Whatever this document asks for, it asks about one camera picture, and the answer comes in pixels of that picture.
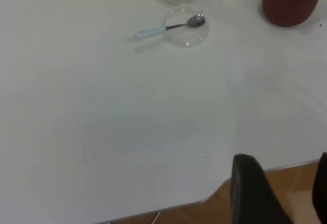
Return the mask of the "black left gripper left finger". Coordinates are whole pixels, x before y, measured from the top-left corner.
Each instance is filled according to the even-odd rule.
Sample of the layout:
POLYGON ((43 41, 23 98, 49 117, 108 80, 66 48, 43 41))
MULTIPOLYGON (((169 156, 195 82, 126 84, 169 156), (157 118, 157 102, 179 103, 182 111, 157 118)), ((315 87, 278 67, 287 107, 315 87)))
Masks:
POLYGON ((246 154, 233 158, 230 184, 231 222, 292 223, 258 161, 246 154))

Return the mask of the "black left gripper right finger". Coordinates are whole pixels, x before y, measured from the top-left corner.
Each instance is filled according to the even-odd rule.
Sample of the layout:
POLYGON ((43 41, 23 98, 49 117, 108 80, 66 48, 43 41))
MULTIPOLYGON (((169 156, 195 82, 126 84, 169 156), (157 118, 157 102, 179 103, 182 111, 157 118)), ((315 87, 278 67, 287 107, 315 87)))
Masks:
POLYGON ((312 189, 312 203, 318 219, 322 224, 326 224, 327 212, 327 159, 324 152, 318 162, 312 189))

